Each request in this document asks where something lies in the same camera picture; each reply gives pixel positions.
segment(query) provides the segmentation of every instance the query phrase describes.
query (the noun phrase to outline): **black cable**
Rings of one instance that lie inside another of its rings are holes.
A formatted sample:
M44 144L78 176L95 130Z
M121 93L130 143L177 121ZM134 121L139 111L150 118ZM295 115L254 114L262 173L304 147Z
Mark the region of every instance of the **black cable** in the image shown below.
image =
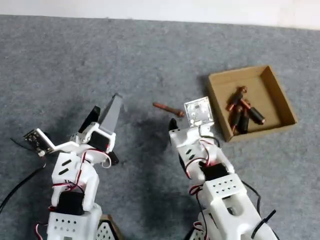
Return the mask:
M273 210L266 218L262 219L261 222L259 222L259 224L255 227L255 229L252 232L251 239L255 238L257 231L261 228L263 224L266 224L270 220L270 218L272 218L272 216L275 215L275 213L276 210Z
M199 201L199 198L198 198L198 193L199 193L199 191L195 194L195 198L196 198L196 201L198 202L198 205L199 205L199 208L200 208L200 211L201 211L201 215L202 215L202 218L203 218L203 221L204 221L204 226L205 226L205 236L207 237L207 234L208 234L207 222L206 222L206 219L205 219L204 211L202 210L202 207L201 207L201 204L200 204L200 201Z
M21 143L17 142L17 141L14 140L12 137L10 137L10 140L11 140L12 142L14 142L15 144L17 144L19 147L21 147L21 148L23 148L23 149L25 149L25 150L28 150L28 151L31 151L31 152L36 152L34 149L30 149L30 148L28 148L28 147L26 147L26 146L23 146Z
M261 195L257 192L257 190L255 190L252 186L250 186L248 183L246 183L245 181L241 181L244 185L246 185L249 189L251 189L252 192L254 192L257 197L258 200L256 201L256 211L258 212L258 214L261 216L260 214L260 202L261 202Z
M46 167L46 163L44 163L44 165L38 169L36 169L33 173L31 173L29 176L27 176L25 179L23 179L20 183L18 183L12 190L11 192L5 197L5 199L3 200L3 202L0 205L0 214L3 211L4 207L6 206L6 204L8 203L8 201L10 200L10 198L15 194L15 192L22 187L26 182L28 182L30 179L32 179L35 175L37 175L38 173L41 172L41 170L43 170Z
M246 183L245 181L241 181L244 185L246 185L251 191L253 191L257 197L258 197L258 200L256 201L256 211L258 212L258 214L261 216L260 214L260 202L261 202L261 195L258 193L257 190L255 190L252 186L250 186L248 183ZM257 231L259 230L259 228L261 228L261 226L266 223L274 214L276 213L276 210L273 210L265 219L263 219L257 226L256 228L253 230L252 232L252 235L251 235L251 238L253 239L257 233ZM280 240L279 236L276 234L275 231L272 230L272 232L274 233L276 239Z
M204 139L213 139L216 141L216 145L218 146L218 148L220 148L220 141L218 138L216 138L215 136L208 136L208 135L202 135L201 134L201 126L199 126L199 135L201 138L204 138Z

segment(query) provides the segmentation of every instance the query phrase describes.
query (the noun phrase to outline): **cardboard box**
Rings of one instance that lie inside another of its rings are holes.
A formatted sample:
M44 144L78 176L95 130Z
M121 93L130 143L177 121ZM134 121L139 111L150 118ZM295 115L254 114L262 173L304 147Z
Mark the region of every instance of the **cardboard box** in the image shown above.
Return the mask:
M230 96L240 86L247 86L244 98L265 117L265 123L258 125L250 120L247 134L234 135L229 124L230 112L226 108ZM268 65L213 73L209 76L208 89L227 142L286 131L298 122L276 75Z

